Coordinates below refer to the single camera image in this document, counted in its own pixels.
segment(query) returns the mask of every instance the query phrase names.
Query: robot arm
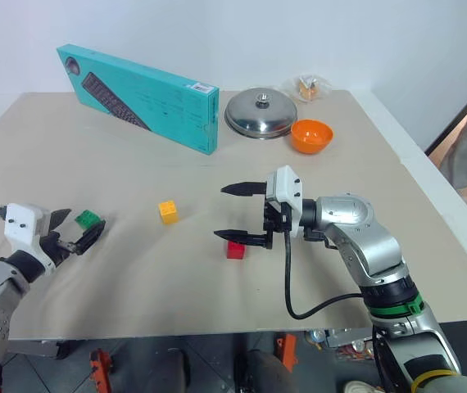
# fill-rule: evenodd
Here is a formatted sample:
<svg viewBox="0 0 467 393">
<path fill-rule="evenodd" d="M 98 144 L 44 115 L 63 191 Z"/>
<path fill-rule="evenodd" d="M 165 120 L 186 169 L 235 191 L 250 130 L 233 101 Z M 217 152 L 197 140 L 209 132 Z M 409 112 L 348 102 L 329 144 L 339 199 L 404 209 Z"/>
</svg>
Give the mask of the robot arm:
<svg viewBox="0 0 467 393">
<path fill-rule="evenodd" d="M 4 234 L 13 250 L 11 256 L 0 258 L 0 364 L 7 350 L 11 316 L 29 285 L 41 275 L 53 273 L 71 253 L 83 254 L 104 229 L 106 222 L 99 220 L 77 242 L 63 242 L 53 229 L 69 213 L 69 209 L 50 213 L 37 206 L 17 204 L 0 210 L 6 220 Z"/>
<path fill-rule="evenodd" d="M 302 181 L 289 166 L 279 168 L 266 183 L 232 184 L 221 191 L 240 196 L 265 195 L 265 235 L 238 230 L 215 234 L 233 242 L 271 248 L 272 232 L 284 233 L 285 298 L 293 318 L 305 318 L 333 303 L 328 300 L 303 315 L 292 312 L 289 237 L 296 236 L 302 228 L 305 240 L 324 242 L 328 248 L 339 251 L 360 288 L 360 294 L 340 299 L 363 297 L 373 324 L 379 372 L 384 370 L 395 391 L 467 391 L 467 377 L 460 377 L 458 382 L 459 362 L 412 281 L 397 240 L 375 220 L 374 209 L 367 200 L 351 194 L 322 196 L 317 201 L 303 199 Z M 439 384 L 447 385 L 447 390 Z"/>
</svg>

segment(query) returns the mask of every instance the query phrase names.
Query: teal box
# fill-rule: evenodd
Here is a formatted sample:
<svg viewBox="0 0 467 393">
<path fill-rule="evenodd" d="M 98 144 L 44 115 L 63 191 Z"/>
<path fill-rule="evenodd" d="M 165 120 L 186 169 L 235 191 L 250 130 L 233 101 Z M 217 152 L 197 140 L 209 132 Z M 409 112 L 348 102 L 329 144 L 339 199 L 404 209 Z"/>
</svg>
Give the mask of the teal box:
<svg viewBox="0 0 467 393">
<path fill-rule="evenodd" d="M 75 45 L 57 49 L 79 101 L 211 154 L 219 89 Z"/>
</svg>

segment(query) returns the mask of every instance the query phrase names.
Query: keyboard image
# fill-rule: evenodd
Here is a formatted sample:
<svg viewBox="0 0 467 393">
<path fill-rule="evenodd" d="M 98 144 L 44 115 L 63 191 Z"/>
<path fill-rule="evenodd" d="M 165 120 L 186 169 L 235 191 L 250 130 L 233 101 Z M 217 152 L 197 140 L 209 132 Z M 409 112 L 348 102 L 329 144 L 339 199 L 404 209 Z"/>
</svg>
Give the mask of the keyboard image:
<svg viewBox="0 0 467 393">
<path fill-rule="evenodd" d="M 115 117 L 150 130 L 93 72 L 86 75 L 82 86 Z"/>
</svg>

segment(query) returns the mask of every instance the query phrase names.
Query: yellow cube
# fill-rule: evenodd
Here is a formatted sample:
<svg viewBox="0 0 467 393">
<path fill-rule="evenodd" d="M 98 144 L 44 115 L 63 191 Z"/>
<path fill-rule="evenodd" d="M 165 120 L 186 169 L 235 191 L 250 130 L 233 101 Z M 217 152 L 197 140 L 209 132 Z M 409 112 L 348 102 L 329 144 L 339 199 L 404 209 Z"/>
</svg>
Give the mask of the yellow cube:
<svg viewBox="0 0 467 393">
<path fill-rule="evenodd" d="M 179 221 L 177 208 L 175 207 L 175 202 L 173 201 L 160 203 L 159 212 L 161 213 L 162 222 L 164 224 L 175 224 L 177 221 Z"/>
</svg>

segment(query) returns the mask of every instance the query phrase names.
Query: table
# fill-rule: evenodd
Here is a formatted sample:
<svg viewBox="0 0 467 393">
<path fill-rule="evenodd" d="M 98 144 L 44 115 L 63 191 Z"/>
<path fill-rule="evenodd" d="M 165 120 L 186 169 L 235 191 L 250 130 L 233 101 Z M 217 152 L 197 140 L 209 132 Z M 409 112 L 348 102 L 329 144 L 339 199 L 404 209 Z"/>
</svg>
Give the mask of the table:
<svg viewBox="0 0 467 393">
<path fill-rule="evenodd" d="M 345 300 L 295 321 L 283 300 L 283 239 L 225 259 L 213 231 L 262 232 L 262 197 L 220 193 L 260 181 L 289 164 L 305 197 L 354 192 L 401 244 L 412 278 L 441 322 L 467 319 L 467 253 L 349 92 L 299 106 L 300 118 L 333 127 L 319 155 L 296 153 L 287 138 L 258 141 L 222 120 L 218 149 L 205 156 L 80 105 L 72 93 L 27 93 L 0 119 L 0 204 L 90 209 L 108 229 L 86 255 L 39 279 L 14 313 L 11 339 L 75 339 L 244 332 L 369 325 L 360 300 Z M 161 201 L 177 203 L 165 226 Z M 60 228 L 75 236 L 75 225 Z M 2 239 L 0 256 L 9 253 Z M 292 242 L 292 302 L 297 312 L 356 291 L 336 251 Z"/>
</svg>

